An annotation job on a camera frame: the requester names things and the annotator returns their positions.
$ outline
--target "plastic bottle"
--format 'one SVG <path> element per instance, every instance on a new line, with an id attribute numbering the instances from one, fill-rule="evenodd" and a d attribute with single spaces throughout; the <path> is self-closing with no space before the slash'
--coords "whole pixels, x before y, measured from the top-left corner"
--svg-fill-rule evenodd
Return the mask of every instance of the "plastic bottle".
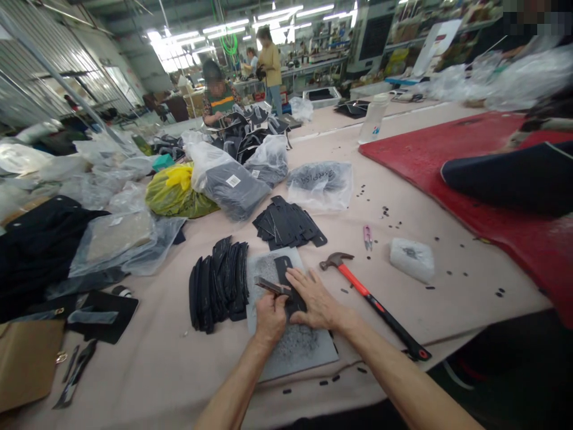
<path id="1" fill-rule="evenodd" d="M 374 100 L 368 105 L 366 119 L 360 129 L 360 135 L 358 136 L 359 145 L 378 139 L 380 127 L 382 127 L 382 119 L 389 104 L 390 97 L 388 94 L 383 93 L 374 96 Z"/>

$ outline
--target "red mat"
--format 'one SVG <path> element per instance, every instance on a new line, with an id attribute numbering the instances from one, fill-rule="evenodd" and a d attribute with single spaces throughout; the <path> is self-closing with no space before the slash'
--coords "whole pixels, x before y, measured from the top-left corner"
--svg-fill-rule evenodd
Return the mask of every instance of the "red mat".
<path id="1" fill-rule="evenodd" d="M 452 190 L 440 175 L 447 160 L 502 147 L 522 123 L 519 115 L 488 112 L 367 143 L 359 151 L 429 194 L 476 236 L 503 249 L 553 302 L 563 324 L 573 328 L 573 218 L 493 207 Z M 523 147 L 572 139 L 570 133 L 539 131 Z"/>

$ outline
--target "woman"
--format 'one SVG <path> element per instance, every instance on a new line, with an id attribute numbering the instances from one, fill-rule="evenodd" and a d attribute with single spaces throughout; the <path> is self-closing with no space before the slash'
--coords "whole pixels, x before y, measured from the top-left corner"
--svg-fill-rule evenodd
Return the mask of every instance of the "woman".
<path id="1" fill-rule="evenodd" d="M 203 78 L 207 88 L 203 94 L 203 122 L 210 127 L 225 127 L 220 122 L 226 112 L 236 103 L 242 106 L 241 98 L 234 86 L 225 81 L 223 72 L 214 60 L 203 63 Z"/>
<path id="2" fill-rule="evenodd" d="M 251 74 L 254 73 L 255 70 L 257 70 L 257 63 L 258 63 L 257 52 L 255 51 L 254 48 L 251 47 L 247 48 L 247 57 L 249 58 L 249 64 L 243 63 L 243 67 L 249 74 Z"/>
<path id="3" fill-rule="evenodd" d="M 282 118 L 282 77 L 279 50 L 273 43 L 273 38 L 270 36 L 270 29 L 268 26 L 259 28 L 257 39 L 263 46 L 261 55 L 258 58 L 258 66 L 267 74 L 267 102 L 271 106 L 273 102 L 275 103 L 276 114 L 279 118 Z"/>

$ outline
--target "cutting board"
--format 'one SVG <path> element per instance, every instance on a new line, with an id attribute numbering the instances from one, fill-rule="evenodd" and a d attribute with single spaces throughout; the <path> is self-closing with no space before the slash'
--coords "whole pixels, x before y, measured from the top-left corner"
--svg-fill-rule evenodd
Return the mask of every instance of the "cutting board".
<path id="1" fill-rule="evenodd" d="M 247 284 L 249 288 L 247 324 L 251 334 L 254 334 L 257 328 L 255 302 L 265 291 L 254 284 L 254 278 L 260 276 L 270 282 L 278 283 L 279 276 L 275 268 L 275 258 L 281 256 L 289 257 L 293 267 L 304 270 L 303 262 L 296 248 L 282 248 L 247 259 Z M 322 366 L 337 360 L 338 353 L 328 330 L 313 330 L 306 325 L 287 323 L 285 333 L 267 360 L 259 382 Z"/>

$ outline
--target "label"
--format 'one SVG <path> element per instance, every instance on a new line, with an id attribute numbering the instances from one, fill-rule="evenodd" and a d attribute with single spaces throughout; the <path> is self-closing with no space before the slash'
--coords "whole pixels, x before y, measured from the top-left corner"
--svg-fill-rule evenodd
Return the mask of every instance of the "label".
<path id="1" fill-rule="evenodd" d="M 111 222 L 109 223 L 109 226 L 110 226 L 110 227 L 113 227 L 113 226 L 115 226 L 115 225 L 121 223 L 121 220 L 122 220 L 122 219 L 123 219 L 123 217 L 116 218 L 115 220 L 113 220 L 113 221 L 111 221 Z"/>
<path id="2" fill-rule="evenodd" d="M 231 175 L 231 177 L 229 179 L 227 179 L 226 182 L 232 188 L 235 188 L 239 184 L 239 182 L 241 182 L 241 180 L 239 178 L 237 178 L 235 175 Z"/>

